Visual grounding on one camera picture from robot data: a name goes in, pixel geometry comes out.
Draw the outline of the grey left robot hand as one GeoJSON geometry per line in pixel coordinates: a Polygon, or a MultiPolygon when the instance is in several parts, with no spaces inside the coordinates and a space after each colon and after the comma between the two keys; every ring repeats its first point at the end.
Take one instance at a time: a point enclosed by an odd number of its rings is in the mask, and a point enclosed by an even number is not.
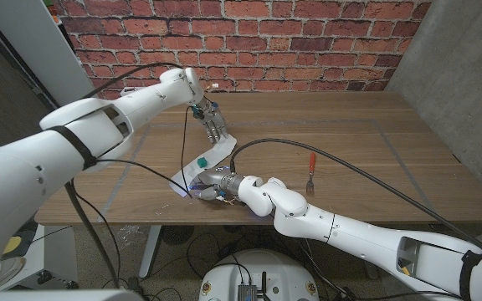
{"type": "Polygon", "coordinates": [[[225,119],[216,102],[204,97],[200,102],[192,105],[192,114],[202,124],[212,144],[228,137],[225,119]]]}

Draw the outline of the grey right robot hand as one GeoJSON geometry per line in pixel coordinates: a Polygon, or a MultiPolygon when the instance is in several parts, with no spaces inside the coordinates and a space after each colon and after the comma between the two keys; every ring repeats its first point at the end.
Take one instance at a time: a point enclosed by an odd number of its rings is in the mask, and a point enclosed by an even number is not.
{"type": "Polygon", "coordinates": [[[204,201],[219,201],[233,205],[238,200],[238,189],[244,176],[219,166],[199,173],[189,185],[189,191],[204,201]]]}

